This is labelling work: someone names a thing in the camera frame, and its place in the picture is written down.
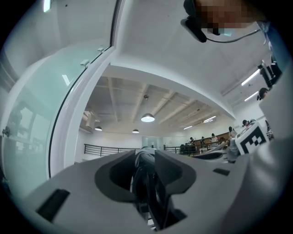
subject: metal railing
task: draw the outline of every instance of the metal railing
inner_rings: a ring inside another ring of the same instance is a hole
[[[224,141],[227,141],[227,140],[221,140],[221,141],[216,141],[212,143],[205,143],[203,147],[196,145],[196,148],[195,148],[195,146],[192,146],[192,145],[182,145],[182,146],[176,146],[176,147],[166,147],[165,150],[175,154],[199,155],[203,153],[203,151],[206,152],[217,147]]]
[[[96,145],[91,145],[91,144],[84,144],[84,153],[85,154],[93,154],[97,155],[100,157],[108,156],[111,154],[117,154],[121,152],[126,152],[126,151],[132,151],[134,150],[135,153],[139,149],[135,148],[114,148],[114,147],[103,147],[103,146],[96,146]]]

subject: person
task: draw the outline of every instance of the person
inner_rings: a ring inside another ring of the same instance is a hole
[[[269,90],[267,88],[261,88],[257,96],[257,100],[263,100],[268,92]]]
[[[237,135],[237,132],[234,130],[234,128],[229,127],[229,137],[230,138],[235,138]]]
[[[212,137],[210,138],[211,139],[211,143],[213,142],[217,142],[218,141],[218,138],[215,136],[215,134],[212,133]]]
[[[195,140],[192,137],[190,138],[190,144],[191,144],[190,152],[194,155],[196,152],[196,145],[195,145]]]
[[[204,137],[201,137],[201,148],[205,147],[205,139]]]
[[[271,53],[274,55],[278,67],[283,72],[292,62],[290,52],[274,25],[268,21],[266,15],[260,11],[264,0],[192,0],[196,13],[201,16],[202,26],[213,29],[245,28],[257,22],[265,36],[265,42],[270,42]]]
[[[225,140],[224,137],[221,137],[221,138],[220,138],[220,141],[221,141],[221,144],[225,144],[225,143],[226,143],[226,140]]]
[[[243,127],[247,127],[248,125],[250,125],[250,122],[247,121],[246,119],[244,119],[244,120],[242,121],[242,124],[243,124]]]
[[[191,137],[189,143],[190,143],[191,145],[195,145],[195,140]]]

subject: person's hair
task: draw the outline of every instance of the person's hair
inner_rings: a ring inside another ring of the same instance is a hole
[[[243,120],[243,121],[242,121],[242,124],[243,124],[242,126],[244,127],[245,124],[246,124],[247,122],[248,122],[247,120]]]
[[[269,90],[267,88],[261,88],[260,91],[259,91],[259,94],[257,96],[257,100],[261,100],[261,99],[264,99],[264,94],[266,92],[268,92]]]

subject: black slot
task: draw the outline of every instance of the black slot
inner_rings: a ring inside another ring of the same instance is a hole
[[[216,173],[224,175],[224,176],[228,176],[230,173],[229,170],[225,170],[225,169],[221,169],[221,168],[216,168],[215,170],[213,170],[213,172],[216,172]]]
[[[122,156],[101,166],[95,174],[95,184],[106,197],[116,202],[134,202],[130,182],[135,171],[134,151],[120,153]]]
[[[37,213],[44,219],[52,222],[69,194],[70,193],[68,191],[63,189],[55,190],[52,195],[44,202],[44,204],[37,210]]]

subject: ceiling light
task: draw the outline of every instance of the ceiling light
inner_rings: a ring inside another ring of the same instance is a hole
[[[65,84],[68,86],[70,84],[70,81],[68,80],[68,77],[67,75],[62,75],[64,81],[65,81]]]
[[[43,6],[44,12],[47,12],[50,9],[51,9],[51,0],[44,0],[44,6]]]
[[[153,122],[154,120],[155,120],[155,117],[150,113],[144,114],[141,117],[141,121],[143,122]]]
[[[210,119],[214,119],[214,118],[216,118],[216,117],[217,117],[217,116],[210,117],[209,119],[204,120],[204,122],[209,121]]]
[[[256,72],[254,72],[250,77],[248,77],[245,81],[243,81],[241,83],[242,86],[244,86],[248,81],[250,81],[251,79],[253,79],[258,73],[260,72],[260,70],[258,69]]]
[[[207,121],[205,121],[205,122],[203,122],[203,123],[213,122],[213,121],[214,121],[213,119],[210,119],[210,120],[207,120]]]
[[[188,128],[191,128],[192,126],[189,126],[189,127],[187,127],[187,128],[183,128],[183,130],[185,130],[185,129],[188,129]]]
[[[258,91],[256,93],[254,93],[253,95],[249,96],[248,98],[246,98],[244,101],[248,101],[250,98],[254,97],[257,94],[258,94]]]
[[[100,126],[95,127],[95,129],[96,129],[97,131],[102,131],[102,128],[101,128]]]

